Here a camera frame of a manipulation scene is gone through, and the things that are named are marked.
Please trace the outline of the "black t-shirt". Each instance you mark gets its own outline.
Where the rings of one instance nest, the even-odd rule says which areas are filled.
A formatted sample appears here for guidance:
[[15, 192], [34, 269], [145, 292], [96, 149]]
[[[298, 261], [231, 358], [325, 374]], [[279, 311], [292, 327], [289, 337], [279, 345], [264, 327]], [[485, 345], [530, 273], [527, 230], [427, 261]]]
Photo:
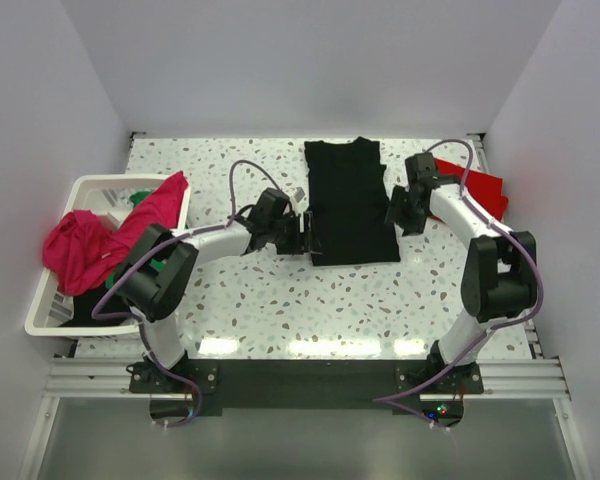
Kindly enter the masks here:
[[385, 222], [389, 198], [380, 143], [307, 141], [309, 210], [322, 252], [316, 267], [392, 263], [400, 260], [393, 225]]

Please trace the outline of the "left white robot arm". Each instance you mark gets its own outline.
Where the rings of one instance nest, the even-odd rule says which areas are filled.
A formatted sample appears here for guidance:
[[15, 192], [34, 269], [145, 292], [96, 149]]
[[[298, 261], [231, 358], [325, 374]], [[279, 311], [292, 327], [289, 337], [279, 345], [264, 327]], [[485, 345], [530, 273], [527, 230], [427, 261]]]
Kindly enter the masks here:
[[146, 356], [169, 378], [192, 388], [195, 377], [177, 331], [179, 307], [194, 269], [225, 257], [239, 257], [272, 244], [279, 255], [322, 254], [313, 215], [266, 213], [256, 207], [227, 225], [168, 230], [150, 226], [114, 273], [110, 291], [119, 294], [137, 317]]

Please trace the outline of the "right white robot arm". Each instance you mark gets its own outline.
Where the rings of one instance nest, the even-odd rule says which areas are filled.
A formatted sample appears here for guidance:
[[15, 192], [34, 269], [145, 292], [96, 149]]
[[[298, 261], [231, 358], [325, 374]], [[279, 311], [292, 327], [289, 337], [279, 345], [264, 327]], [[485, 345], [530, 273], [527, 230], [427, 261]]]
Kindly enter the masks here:
[[495, 332], [526, 323], [544, 300], [533, 235], [511, 230], [456, 184], [393, 189], [385, 221], [405, 236], [421, 234], [431, 216], [446, 224], [466, 248], [460, 284], [463, 308], [432, 345], [428, 377], [383, 397], [385, 403], [420, 393], [456, 368], [474, 363]]

